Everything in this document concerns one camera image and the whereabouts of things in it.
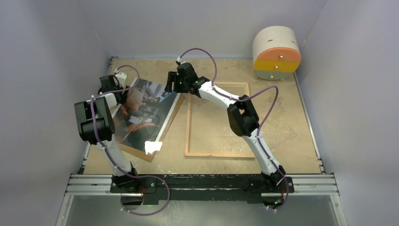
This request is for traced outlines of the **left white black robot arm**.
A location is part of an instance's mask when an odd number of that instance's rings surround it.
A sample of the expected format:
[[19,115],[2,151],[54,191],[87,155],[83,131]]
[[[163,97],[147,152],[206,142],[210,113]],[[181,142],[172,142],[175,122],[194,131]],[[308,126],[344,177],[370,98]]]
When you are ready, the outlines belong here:
[[112,167],[112,186],[133,193],[140,188],[140,179],[118,145],[110,111],[127,100],[130,87],[123,87],[126,78],[125,73],[101,77],[98,94],[75,103],[74,111],[80,138],[96,146]]

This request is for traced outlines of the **wooden picture frame with glass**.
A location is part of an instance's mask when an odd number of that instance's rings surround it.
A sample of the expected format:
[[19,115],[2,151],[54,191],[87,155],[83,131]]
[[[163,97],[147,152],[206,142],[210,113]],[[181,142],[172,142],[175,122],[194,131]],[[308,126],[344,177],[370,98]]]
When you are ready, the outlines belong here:
[[188,96],[185,157],[255,159],[247,142],[231,130],[227,108]]

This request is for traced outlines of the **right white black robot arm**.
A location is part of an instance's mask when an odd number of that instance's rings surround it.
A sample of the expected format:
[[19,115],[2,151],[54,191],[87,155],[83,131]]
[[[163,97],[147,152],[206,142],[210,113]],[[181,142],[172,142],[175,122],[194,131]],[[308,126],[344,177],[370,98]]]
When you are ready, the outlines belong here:
[[264,178],[265,188],[271,192],[282,187],[286,176],[283,167],[274,158],[262,133],[262,123],[251,97],[241,97],[216,86],[206,77],[198,77],[190,63],[179,63],[176,71],[169,71],[166,92],[189,93],[208,100],[227,111],[229,125],[235,135],[241,137],[255,155]]

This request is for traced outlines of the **printed photo sheet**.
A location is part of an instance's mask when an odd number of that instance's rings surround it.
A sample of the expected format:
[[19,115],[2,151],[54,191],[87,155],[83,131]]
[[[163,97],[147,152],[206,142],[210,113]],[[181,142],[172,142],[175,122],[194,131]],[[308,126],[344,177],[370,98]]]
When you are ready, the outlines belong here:
[[125,104],[118,105],[112,115],[115,138],[122,151],[152,161],[184,96],[145,79],[134,79],[131,84]]

